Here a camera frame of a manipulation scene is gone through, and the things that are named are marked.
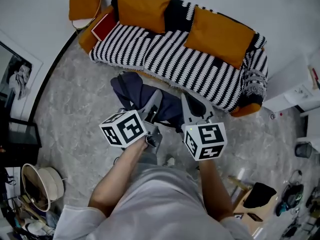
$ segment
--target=person's left arm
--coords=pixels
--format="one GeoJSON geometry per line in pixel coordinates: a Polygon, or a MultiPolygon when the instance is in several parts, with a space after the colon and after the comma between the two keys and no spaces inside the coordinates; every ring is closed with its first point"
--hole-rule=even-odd
{"type": "Polygon", "coordinates": [[[147,147],[145,136],[128,146],[111,170],[93,190],[88,207],[99,209],[109,217],[127,190],[130,175],[147,147]]]}

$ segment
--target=shirt sleeve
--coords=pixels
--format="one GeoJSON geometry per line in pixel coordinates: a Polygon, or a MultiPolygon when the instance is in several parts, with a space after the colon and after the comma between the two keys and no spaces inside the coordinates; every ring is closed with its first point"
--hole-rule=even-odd
{"type": "Polygon", "coordinates": [[[96,208],[65,205],[53,240],[85,240],[105,219],[106,216],[96,208]]]}
{"type": "Polygon", "coordinates": [[[241,219],[235,217],[227,217],[220,221],[220,224],[225,227],[235,240],[253,240],[249,230],[241,219]]]}

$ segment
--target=red object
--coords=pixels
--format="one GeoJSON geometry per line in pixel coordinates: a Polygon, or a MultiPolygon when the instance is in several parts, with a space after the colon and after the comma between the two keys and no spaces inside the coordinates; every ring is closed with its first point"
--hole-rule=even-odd
{"type": "Polygon", "coordinates": [[[319,77],[318,77],[318,75],[317,75],[317,73],[316,73],[316,71],[315,71],[314,68],[312,69],[312,72],[313,72],[313,74],[314,74],[315,80],[318,81],[318,80],[319,80],[319,77]]]}
{"type": "Polygon", "coordinates": [[[101,42],[116,26],[114,11],[106,14],[91,30],[94,36],[101,42]]]}

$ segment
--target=floor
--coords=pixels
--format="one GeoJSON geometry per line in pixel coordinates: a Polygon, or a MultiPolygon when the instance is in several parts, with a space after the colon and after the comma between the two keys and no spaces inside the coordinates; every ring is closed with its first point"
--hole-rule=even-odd
{"type": "MultiPolygon", "coordinates": [[[[41,96],[35,114],[42,148],[40,166],[52,166],[65,179],[65,194],[55,204],[86,206],[91,192],[99,180],[113,166],[121,154],[119,148],[110,147],[99,123],[118,111],[121,104],[110,86],[122,68],[92,63],[75,40],[67,49],[54,70],[41,96]]],[[[153,85],[174,95],[180,91],[151,78],[142,77],[145,84],[153,85]]],[[[306,218],[304,205],[320,177],[319,157],[298,158],[294,155],[295,140],[303,135],[303,122],[299,112],[288,109],[283,116],[270,119],[270,111],[242,118],[233,118],[216,111],[224,122],[228,137],[227,148],[216,164],[230,194],[234,186],[227,176],[240,177],[247,183],[261,182],[277,190],[281,196],[293,171],[303,173],[304,197],[301,221],[306,218]]],[[[159,126],[163,135],[158,151],[158,164],[170,153],[177,158],[177,167],[189,172],[198,180],[196,163],[182,143],[181,137],[171,128],[159,126]]],[[[274,214],[264,224],[256,239],[279,239],[293,221],[288,211],[280,217],[274,214]]],[[[306,239],[302,231],[295,238],[306,239]]]]}

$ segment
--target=white cube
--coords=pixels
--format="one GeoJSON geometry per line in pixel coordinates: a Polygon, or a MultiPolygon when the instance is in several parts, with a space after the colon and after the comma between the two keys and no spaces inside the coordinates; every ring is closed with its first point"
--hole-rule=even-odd
{"type": "Polygon", "coordinates": [[[187,125],[184,129],[184,144],[196,161],[219,158],[227,143],[223,122],[187,125]]]}
{"type": "Polygon", "coordinates": [[[136,110],[113,114],[99,127],[109,144],[119,148],[126,148],[147,134],[136,110]]]}

